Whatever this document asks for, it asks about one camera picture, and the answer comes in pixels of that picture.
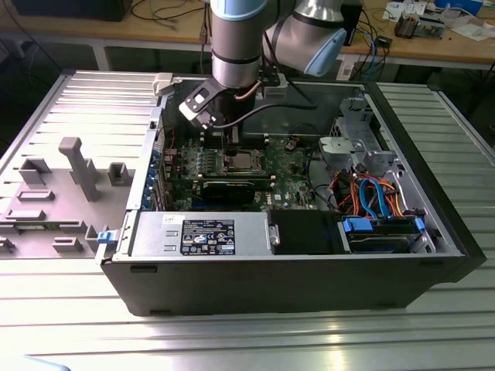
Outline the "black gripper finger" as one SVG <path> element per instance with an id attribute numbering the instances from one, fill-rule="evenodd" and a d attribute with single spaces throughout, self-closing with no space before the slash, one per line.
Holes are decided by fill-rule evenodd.
<path id="1" fill-rule="evenodd" d="M 228 150 L 238 150 L 242 147 L 242 126 L 235 125 L 226 128 Z"/>

